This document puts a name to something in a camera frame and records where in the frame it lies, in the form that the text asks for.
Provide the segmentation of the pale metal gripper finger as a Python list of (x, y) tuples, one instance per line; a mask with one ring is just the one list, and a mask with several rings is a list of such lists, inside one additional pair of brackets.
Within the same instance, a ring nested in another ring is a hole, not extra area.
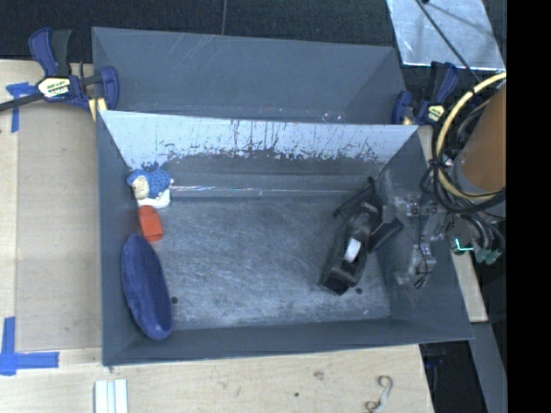
[(380, 195), (384, 204), (396, 217), (418, 218), (420, 215), (420, 193), (417, 183), (397, 170), (384, 169), (380, 174)]
[(400, 286), (409, 286), (420, 289), (430, 278), (436, 258), (430, 244), (414, 244), (411, 253), (394, 273), (394, 278)]

